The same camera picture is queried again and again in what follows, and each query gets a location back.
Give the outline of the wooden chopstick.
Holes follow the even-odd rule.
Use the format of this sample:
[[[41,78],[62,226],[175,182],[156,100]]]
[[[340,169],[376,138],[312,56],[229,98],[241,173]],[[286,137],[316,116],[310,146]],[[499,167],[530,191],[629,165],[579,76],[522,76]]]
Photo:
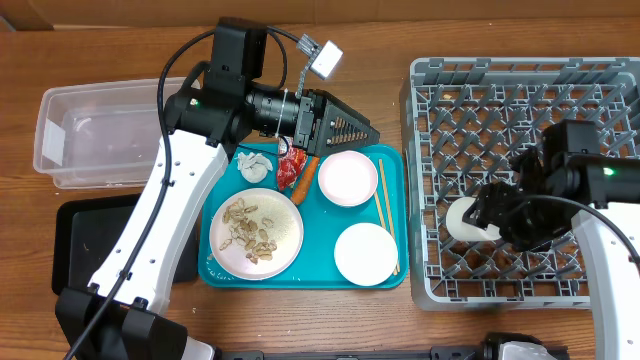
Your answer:
[[[379,216],[379,221],[380,221],[380,226],[384,229],[387,230],[387,226],[386,226],[386,222],[385,222],[385,218],[384,218],[384,214],[382,211],[382,206],[381,206],[381,202],[380,202],[380,198],[379,195],[377,193],[377,190],[374,192],[373,194],[374,196],[374,200],[375,200],[375,204],[376,204],[376,208],[377,208],[377,212],[378,212],[378,216]],[[393,275],[398,275],[399,272],[399,264],[396,264],[395,269],[393,270]]]
[[[381,176],[381,179],[382,179],[382,189],[383,189],[383,195],[384,195],[384,199],[385,199],[386,212],[387,212],[387,217],[388,217],[388,222],[389,222],[389,232],[390,232],[391,236],[395,240],[396,236],[395,236],[393,216],[392,216],[392,211],[391,211],[391,202],[390,202],[390,198],[389,198],[388,186],[387,186],[387,181],[386,181],[386,173],[385,173],[384,162],[383,162],[382,159],[379,159],[378,163],[379,163],[379,169],[380,169],[380,176]]]

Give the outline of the white cup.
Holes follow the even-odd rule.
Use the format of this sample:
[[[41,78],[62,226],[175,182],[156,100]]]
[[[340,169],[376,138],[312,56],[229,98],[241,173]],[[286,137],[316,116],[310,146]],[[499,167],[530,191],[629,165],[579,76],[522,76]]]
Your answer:
[[[465,213],[475,203],[474,197],[462,197],[448,208],[445,218],[446,229],[450,236],[463,242],[489,242],[501,239],[500,229],[489,225],[486,229],[472,225],[464,219]]]

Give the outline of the pink bowl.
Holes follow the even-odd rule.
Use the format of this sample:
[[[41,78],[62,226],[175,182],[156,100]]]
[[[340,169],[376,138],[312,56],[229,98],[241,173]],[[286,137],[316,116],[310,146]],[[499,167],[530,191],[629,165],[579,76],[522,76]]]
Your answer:
[[[378,171],[366,155],[344,151],[328,156],[321,163],[318,184],[330,202],[340,207],[356,207],[376,192]]]

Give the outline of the white bowl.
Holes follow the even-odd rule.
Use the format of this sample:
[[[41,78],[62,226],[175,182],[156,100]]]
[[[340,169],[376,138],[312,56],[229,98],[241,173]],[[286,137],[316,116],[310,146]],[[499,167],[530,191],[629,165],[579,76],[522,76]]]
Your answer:
[[[393,274],[398,257],[392,235],[373,223],[357,223],[346,228],[334,247],[334,261],[340,274],[362,287],[386,281]]]

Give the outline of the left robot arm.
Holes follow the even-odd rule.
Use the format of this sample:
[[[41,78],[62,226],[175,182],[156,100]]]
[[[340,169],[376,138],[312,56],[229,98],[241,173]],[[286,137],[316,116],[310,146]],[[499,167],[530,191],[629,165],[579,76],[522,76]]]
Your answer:
[[[321,158],[379,141],[366,117],[326,91],[260,83],[266,43],[285,30],[223,17],[208,35],[211,57],[175,94],[156,95],[158,154],[117,243],[85,289],[58,297],[71,359],[219,358],[165,314],[195,221],[240,143],[259,132]]]

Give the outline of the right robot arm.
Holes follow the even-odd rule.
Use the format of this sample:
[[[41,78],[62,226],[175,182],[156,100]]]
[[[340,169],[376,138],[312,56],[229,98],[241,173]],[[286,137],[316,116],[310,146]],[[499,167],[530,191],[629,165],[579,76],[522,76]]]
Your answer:
[[[572,233],[586,267],[597,358],[638,358],[638,161],[601,154],[595,123],[563,120],[510,167],[516,184],[486,184],[449,207],[449,234],[538,251]]]

